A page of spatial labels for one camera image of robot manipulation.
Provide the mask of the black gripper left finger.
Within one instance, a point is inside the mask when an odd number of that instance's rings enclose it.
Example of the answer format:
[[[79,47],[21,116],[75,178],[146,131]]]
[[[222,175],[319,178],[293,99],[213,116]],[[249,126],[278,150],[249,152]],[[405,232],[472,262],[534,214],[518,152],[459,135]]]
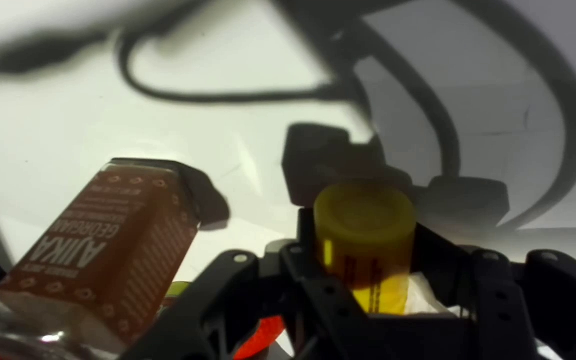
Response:
[[[287,127],[282,172],[290,202],[296,206],[309,206],[335,182],[375,182],[391,175],[378,137],[354,142],[344,127],[312,122]]]

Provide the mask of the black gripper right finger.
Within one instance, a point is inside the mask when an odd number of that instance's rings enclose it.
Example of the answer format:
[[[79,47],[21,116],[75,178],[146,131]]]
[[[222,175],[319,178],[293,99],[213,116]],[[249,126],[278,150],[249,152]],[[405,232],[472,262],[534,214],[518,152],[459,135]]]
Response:
[[[490,230],[509,212],[508,186],[488,178],[435,175],[415,190],[418,215],[442,230]]]

